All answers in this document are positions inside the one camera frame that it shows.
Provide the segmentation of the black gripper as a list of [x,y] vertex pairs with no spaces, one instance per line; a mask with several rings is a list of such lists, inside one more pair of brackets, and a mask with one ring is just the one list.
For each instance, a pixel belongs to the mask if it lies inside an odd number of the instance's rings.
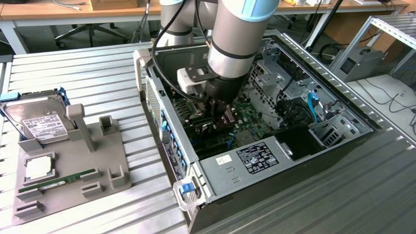
[[221,115],[239,92],[243,77],[239,78],[213,78],[205,85],[205,104],[210,115]]

